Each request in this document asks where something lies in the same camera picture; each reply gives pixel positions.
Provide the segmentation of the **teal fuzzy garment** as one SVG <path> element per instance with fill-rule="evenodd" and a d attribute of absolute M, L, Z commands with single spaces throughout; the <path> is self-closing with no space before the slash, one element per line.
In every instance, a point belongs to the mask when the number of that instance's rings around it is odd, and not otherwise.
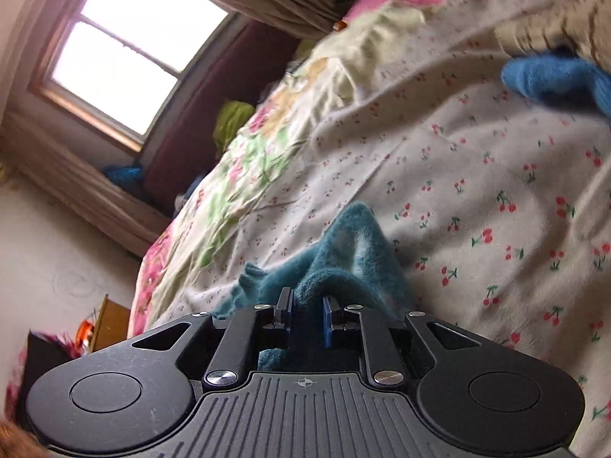
<path fill-rule="evenodd" d="M 290 345 L 260 353 L 262 371 L 355 371 L 358 358 L 349 350 L 324 345 L 322 299 L 342 306 L 361 304 L 387 319 L 401 319 L 417 307 L 394 247 L 384 237 L 368 206 L 347 206 L 326 233 L 285 264 L 263 270 L 246 264 L 230 296 L 214 307 L 215 318 L 231 318 L 241 308 L 274 304 L 281 290 L 293 290 Z"/>

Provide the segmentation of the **wooden tv cabinet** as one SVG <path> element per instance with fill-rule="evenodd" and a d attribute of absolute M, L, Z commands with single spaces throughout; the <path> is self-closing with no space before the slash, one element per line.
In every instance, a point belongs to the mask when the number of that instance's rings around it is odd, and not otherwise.
<path fill-rule="evenodd" d="M 92 353 L 117 344 L 128 338 L 128 321 L 131 311 L 112 301 L 108 295 L 99 308 L 90 343 Z"/>

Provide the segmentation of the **orange toy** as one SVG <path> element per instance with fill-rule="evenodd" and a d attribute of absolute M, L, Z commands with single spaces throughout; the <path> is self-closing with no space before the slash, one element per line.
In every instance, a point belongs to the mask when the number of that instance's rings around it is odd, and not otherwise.
<path fill-rule="evenodd" d="M 93 338 L 94 324 L 89 319 L 85 318 L 81 321 L 77 333 L 74 336 L 74 346 L 79 350 L 88 350 L 90 342 Z"/>

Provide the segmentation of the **blue plastic bag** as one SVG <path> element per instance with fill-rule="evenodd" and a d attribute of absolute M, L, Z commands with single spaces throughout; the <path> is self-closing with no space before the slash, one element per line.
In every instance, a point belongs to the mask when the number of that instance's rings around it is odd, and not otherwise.
<path fill-rule="evenodd" d="M 109 181 L 133 197 L 141 197 L 143 194 L 142 166 L 106 166 L 102 169 L 102 173 Z"/>

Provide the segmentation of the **green pillow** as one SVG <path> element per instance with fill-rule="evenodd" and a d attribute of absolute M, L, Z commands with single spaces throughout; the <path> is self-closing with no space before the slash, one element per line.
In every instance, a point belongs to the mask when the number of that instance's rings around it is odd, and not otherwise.
<path fill-rule="evenodd" d="M 253 105 L 237 100 L 230 100 L 221 106 L 212 133 L 214 146 L 217 149 L 217 159 L 220 159 L 227 151 L 238 130 L 246 124 L 254 112 Z"/>

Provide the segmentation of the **cherry print bed sheet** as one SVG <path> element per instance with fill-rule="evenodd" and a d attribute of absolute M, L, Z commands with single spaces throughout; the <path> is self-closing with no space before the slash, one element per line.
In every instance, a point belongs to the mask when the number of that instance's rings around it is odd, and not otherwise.
<path fill-rule="evenodd" d="M 579 0 L 393 1 L 320 42 L 238 131 L 149 251 L 143 324 L 243 301 L 366 204 L 438 318 L 563 368 L 581 457 L 610 453 L 610 122 L 502 83 L 494 30 Z"/>

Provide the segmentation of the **black television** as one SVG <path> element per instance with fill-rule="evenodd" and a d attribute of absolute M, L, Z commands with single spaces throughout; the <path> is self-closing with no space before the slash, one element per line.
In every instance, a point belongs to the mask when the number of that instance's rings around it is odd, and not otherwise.
<path fill-rule="evenodd" d="M 64 342 L 57 336 L 34 331 L 28 333 L 23 374 L 16 393 L 13 413 L 13 420 L 19 427 L 32 432 L 27 416 L 26 400 L 38 378 L 72 358 Z"/>

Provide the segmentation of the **maroon headboard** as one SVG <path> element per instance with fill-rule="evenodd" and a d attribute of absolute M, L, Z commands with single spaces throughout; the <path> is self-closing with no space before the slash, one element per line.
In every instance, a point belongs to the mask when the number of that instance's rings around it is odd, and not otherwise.
<path fill-rule="evenodd" d="M 300 40 L 280 29 L 250 22 L 212 62 L 145 169 L 145 197 L 170 215 L 174 200 L 218 162 L 213 131 L 226 102 L 257 105 L 265 88 L 282 79 Z"/>

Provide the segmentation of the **left beige curtain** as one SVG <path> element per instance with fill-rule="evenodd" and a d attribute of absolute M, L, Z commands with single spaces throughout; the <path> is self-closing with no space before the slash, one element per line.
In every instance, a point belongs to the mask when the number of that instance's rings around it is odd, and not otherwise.
<path fill-rule="evenodd" d="M 17 113 L 4 115 L 1 146 L 19 172 L 136 256 L 144 256 L 169 225 L 168 217 Z"/>

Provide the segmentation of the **pink floral quilt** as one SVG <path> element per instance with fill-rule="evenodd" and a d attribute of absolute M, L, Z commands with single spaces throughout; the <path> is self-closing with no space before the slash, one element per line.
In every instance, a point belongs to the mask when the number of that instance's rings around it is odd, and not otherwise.
<path fill-rule="evenodd" d="M 328 35 L 238 131 L 143 260 L 128 332 L 230 296 L 366 204 L 412 292 L 491 331 L 557 221 L 573 116 L 500 80 L 495 27 L 563 0 L 387 0 Z"/>

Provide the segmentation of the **blue fuzzy garment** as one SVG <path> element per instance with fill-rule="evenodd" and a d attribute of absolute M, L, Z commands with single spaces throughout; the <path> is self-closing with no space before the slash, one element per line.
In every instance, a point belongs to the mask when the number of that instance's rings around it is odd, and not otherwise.
<path fill-rule="evenodd" d="M 585 59 L 556 53 L 512 58 L 500 78 L 506 88 L 533 102 L 596 109 L 610 119 L 610 73 Z"/>

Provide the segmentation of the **beige knit garment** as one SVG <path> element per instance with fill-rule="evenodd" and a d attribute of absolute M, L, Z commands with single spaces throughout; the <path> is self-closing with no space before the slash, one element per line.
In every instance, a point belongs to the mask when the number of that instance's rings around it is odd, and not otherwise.
<path fill-rule="evenodd" d="M 569 48 L 610 72 L 610 0 L 563 0 L 498 25 L 500 48 L 513 57 Z"/>

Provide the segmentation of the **window with wooden frame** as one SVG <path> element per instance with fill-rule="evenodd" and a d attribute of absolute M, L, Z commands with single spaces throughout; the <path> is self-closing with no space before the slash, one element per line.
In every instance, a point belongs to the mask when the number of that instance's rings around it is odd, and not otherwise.
<path fill-rule="evenodd" d="M 235 17 L 212 0 L 67 0 L 29 88 L 139 153 Z"/>

